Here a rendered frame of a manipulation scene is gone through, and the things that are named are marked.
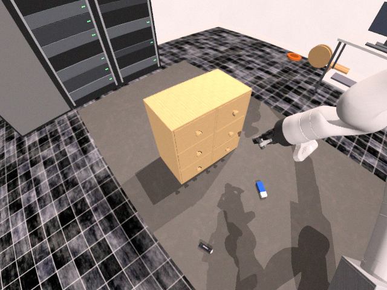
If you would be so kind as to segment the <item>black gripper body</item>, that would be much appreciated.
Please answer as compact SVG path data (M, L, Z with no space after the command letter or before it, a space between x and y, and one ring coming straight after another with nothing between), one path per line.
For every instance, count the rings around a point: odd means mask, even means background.
M279 143L282 146L292 146L293 144L290 144L284 137L283 131L282 131L282 124L285 118L278 120L274 126L274 132L272 134L266 135L265 140L272 139L272 142L269 144L273 143Z

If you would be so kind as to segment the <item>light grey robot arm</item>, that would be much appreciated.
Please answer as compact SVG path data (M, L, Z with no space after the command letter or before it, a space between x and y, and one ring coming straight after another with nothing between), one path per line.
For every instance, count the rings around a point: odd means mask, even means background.
M293 158L303 161L318 146L316 140L363 135L387 127L387 69L348 88L336 107L319 106L284 119L285 139L296 145ZM387 179L383 202L360 267L387 284Z

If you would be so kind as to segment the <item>blue and white eraser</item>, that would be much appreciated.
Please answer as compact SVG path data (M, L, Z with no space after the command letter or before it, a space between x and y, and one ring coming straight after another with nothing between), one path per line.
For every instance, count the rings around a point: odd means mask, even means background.
M256 186L257 186L257 188L258 188L260 197L261 197L261 198L267 197L267 194L266 194L266 191L265 191L265 188L264 188L264 186L263 186L262 181L261 181L261 182L257 182L257 183L256 183Z

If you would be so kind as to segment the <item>light wooden chest of drawers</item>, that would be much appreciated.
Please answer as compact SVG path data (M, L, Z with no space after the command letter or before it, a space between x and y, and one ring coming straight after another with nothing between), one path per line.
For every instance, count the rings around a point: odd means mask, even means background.
M183 184L181 171L191 164L180 170L178 154L209 135L177 153L174 131L216 110L215 129L210 134L214 134L213 147L212 151L210 151L212 152L212 165L215 133L224 127L216 130L218 108L248 92L251 96L252 88L249 88L221 70L216 69L143 99L159 154L181 184ZM244 120L247 108L245 114L243 114ZM238 142L236 147L238 146Z

